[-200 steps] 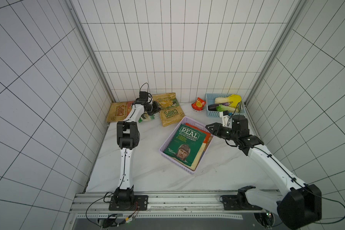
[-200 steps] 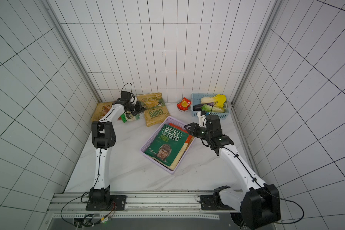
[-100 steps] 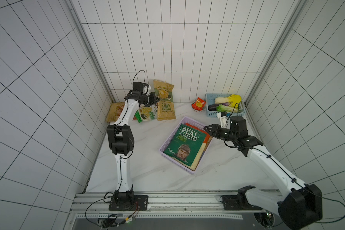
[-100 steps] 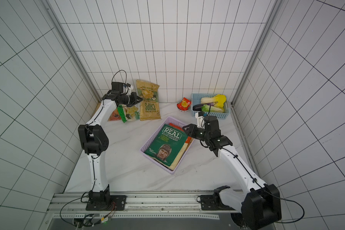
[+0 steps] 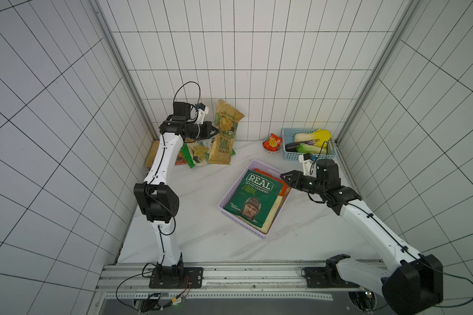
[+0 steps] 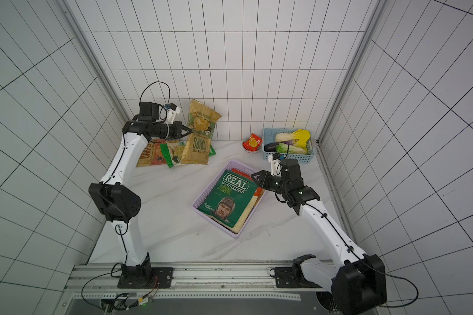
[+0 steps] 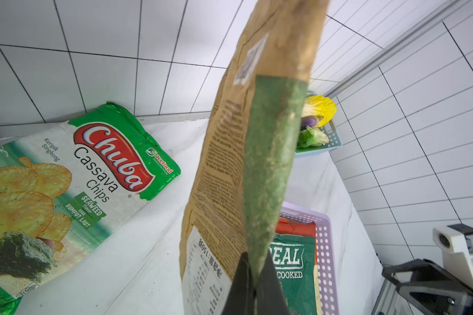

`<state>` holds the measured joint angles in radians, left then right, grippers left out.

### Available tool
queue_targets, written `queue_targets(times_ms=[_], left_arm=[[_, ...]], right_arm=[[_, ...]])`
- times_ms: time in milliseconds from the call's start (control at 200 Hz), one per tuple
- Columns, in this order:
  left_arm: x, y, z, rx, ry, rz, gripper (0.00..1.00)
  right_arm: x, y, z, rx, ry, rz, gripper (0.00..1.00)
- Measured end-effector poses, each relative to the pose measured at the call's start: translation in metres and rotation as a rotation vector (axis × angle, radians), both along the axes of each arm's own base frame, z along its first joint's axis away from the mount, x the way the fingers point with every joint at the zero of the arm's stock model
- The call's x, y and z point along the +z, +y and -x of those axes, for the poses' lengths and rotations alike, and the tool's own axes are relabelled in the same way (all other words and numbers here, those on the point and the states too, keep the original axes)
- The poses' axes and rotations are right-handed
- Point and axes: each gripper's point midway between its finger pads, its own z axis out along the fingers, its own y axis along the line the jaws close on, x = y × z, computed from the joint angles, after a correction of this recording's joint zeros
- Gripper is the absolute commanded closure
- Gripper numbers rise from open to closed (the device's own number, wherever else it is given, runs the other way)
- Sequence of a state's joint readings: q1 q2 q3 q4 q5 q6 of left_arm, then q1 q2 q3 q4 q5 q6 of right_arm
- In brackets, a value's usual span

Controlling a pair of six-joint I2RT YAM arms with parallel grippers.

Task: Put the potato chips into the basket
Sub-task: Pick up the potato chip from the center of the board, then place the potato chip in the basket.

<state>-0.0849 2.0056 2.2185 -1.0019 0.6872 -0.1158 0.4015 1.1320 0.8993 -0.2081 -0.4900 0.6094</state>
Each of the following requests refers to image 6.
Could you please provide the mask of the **red kettle chips bag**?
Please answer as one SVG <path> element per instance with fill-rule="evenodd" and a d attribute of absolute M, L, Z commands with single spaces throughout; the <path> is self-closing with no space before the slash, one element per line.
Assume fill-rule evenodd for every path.
<path fill-rule="evenodd" d="M 151 142 L 148 143 L 146 148 L 142 151 L 136 167 L 148 167 L 167 164 L 160 146 L 162 144 L 174 144 L 178 142 L 178 140 L 151 140 Z"/>

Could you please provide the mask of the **green kettle chips bag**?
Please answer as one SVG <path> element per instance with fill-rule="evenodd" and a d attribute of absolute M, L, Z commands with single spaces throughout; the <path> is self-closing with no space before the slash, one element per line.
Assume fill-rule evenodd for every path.
<path fill-rule="evenodd" d="M 188 116 L 188 136 L 181 156 L 185 165 L 207 165 L 212 145 L 212 137 L 217 121 L 222 117 L 202 102 L 191 100 Z"/>

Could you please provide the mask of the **beige cassava chips bag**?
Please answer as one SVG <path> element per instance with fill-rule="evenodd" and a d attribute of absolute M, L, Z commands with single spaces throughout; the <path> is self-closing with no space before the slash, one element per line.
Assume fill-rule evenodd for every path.
<path fill-rule="evenodd" d="M 250 177 L 236 169 L 227 170 L 222 176 L 219 191 L 223 198 L 214 211 L 214 216 L 232 233 L 243 229 L 263 190 Z"/>

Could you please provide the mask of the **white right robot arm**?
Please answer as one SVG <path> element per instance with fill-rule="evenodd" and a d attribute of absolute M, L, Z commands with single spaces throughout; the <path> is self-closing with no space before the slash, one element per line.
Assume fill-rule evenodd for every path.
<path fill-rule="evenodd" d="M 277 194 L 319 236 L 331 257 L 324 263 L 308 254 L 293 261 L 295 280 L 315 284 L 328 291 L 343 314 L 361 314 L 387 302 L 385 266 L 352 241 L 325 209 L 318 193 L 305 185 L 300 165 L 280 154 L 268 158 L 270 171 L 251 175 L 262 189 Z"/>

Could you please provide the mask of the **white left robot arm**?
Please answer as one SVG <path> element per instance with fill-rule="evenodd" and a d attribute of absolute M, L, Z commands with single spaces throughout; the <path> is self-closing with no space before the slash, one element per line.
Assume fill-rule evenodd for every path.
<path fill-rule="evenodd" d="M 139 229 L 137 216 L 142 201 L 128 187 L 139 158 L 152 139 L 178 140 L 192 132 L 181 122 L 160 123 L 141 116 L 126 122 L 109 170 L 98 183 L 89 186 L 89 195 L 112 225 L 124 256 L 120 263 L 120 289 L 148 288 L 158 283 Z"/>

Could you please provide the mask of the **green Real chips bag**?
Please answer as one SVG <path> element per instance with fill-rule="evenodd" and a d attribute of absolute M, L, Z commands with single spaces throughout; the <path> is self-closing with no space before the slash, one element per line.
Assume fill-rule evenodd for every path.
<path fill-rule="evenodd" d="M 196 208 L 233 234 L 238 234 L 251 214 L 261 189 L 245 173 L 226 170 Z"/>

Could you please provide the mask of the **green white chips bag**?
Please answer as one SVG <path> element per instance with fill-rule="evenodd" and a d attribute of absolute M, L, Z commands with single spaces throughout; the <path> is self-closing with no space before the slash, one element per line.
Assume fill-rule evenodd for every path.
<path fill-rule="evenodd" d="M 207 165 L 208 159 L 215 155 L 212 141 L 208 141 L 208 149 L 193 149 L 189 141 L 161 144 L 160 149 L 169 168 L 177 165 Z"/>

